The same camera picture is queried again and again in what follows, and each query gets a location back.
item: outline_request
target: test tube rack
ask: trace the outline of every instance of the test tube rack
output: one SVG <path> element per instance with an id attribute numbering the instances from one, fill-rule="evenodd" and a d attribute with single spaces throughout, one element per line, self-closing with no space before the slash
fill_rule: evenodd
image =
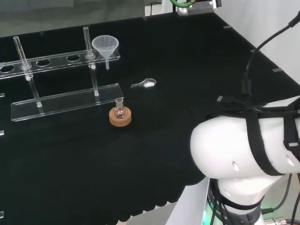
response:
<path id="1" fill-rule="evenodd" d="M 0 63 L 0 80 L 25 76 L 34 98 L 11 104 L 12 121 L 28 120 L 50 114 L 101 105 L 114 102 L 116 98 L 124 97 L 118 83 L 98 87 L 96 78 L 96 64 L 118 60 L 120 58 L 118 49 L 115 49 L 109 58 L 104 58 L 96 49 L 91 48 L 88 27 L 83 28 L 83 33 L 86 50 L 32 59 L 26 59 L 19 37 L 16 36 L 13 38 L 20 60 Z M 90 68 L 93 88 L 46 97 L 39 96 L 33 80 L 35 73 L 82 65 L 88 65 Z"/>

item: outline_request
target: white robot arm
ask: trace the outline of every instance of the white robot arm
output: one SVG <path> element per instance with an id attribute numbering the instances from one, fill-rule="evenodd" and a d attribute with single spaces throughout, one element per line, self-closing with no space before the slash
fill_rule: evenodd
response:
<path id="1" fill-rule="evenodd" d="M 269 103 L 264 108 L 287 106 L 298 98 L 300 96 Z M 295 122 L 299 130 L 300 118 Z M 300 173 L 299 160 L 283 144 L 284 119 L 259 119 L 259 124 L 271 165 L 281 174 Z M 257 164 L 249 146 L 246 120 L 243 118 L 219 116 L 198 125 L 191 136 L 191 153 L 201 172 L 217 179 L 221 195 L 237 205 L 260 203 L 269 188 L 282 178 L 282 175 L 267 175 Z M 211 198 L 206 207 L 211 217 L 210 204 L 213 204 Z M 243 215 L 252 215 L 257 219 L 255 224 L 262 225 L 264 221 L 260 209 L 255 210 L 257 207 L 240 210 L 227 206 L 227 209 L 229 213 L 239 215 L 237 218 L 240 218 L 240 223 L 237 221 L 239 219 L 235 219 L 237 224 L 246 225 Z M 215 220 L 214 224 L 222 224 L 222 221 Z"/>

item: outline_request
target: green light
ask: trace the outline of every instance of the green light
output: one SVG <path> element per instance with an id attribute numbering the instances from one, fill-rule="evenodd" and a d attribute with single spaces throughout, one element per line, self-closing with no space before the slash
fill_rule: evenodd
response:
<path id="1" fill-rule="evenodd" d="M 203 213 L 202 225 L 210 225 L 210 218 L 206 211 Z"/>

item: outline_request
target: clear acrylic plate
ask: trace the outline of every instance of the clear acrylic plate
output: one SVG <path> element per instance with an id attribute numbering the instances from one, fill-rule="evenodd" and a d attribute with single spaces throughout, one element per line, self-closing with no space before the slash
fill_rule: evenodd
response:
<path id="1" fill-rule="evenodd" d="M 93 88 L 41 97 L 42 107 L 37 107 L 35 99 L 14 102 L 11 104 L 11 120 L 28 120 L 35 117 L 114 102 L 116 98 L 124 97 L 118 83 L 99 87 L 98 92 L 99 96 L 97 97 L 94 95 Z"/>
<path id="2" fill-rule="evenodd" d="M 92 52 L 95 54 L 95 58 L 93 59 L 88 59 L 86 57 L 88 53 L 87 50 L 27 59 L 31 66 L 30 70 L 23 70 L 21 68 L 22 62 L 20 60 L 8 63 L 0 63 L 0 79 L 40 73 L 61 68 L 77 67 L 90 63 L 105 62 L 105 60 L 118 60 L 120 58 L 118 49 L 115 49 L 113 54 L 107 59 L 100 55 L 96 49 L 93 49 Z"/>

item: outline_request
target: table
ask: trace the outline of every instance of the table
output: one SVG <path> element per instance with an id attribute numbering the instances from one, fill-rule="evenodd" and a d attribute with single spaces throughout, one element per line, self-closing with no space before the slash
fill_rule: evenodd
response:
<path id="1" fill-rule="evenodd" d="M 192 130 L 218 112 L 219 95 L 240 97 L 253 46 L 214 13 L 173 14 L 93 24 L 109 34 L 121 58 L 98 67 L 99 85 L 119 83 L 131 126 L 109 123 L 106 104 L 27 121 L 10 120 L 10 104 L 32 98 L 24 77 L 0 81 L 0 210 L 5 224 L 114 225 L 178 200 L 204 178 L 189 149 Z M 85 49 L 82 27 L 21 35 L 27 58 Z M 12 37 L 0 38 L 0 61 L 17 60 Z M 250 71 L 256 104 L 300 95 L 284 72 L 259 54 Z M 130 89 L 154 78 L 154 89 Z M 91 88 L 89 69 L 34 76 L 40 96 Z"/>

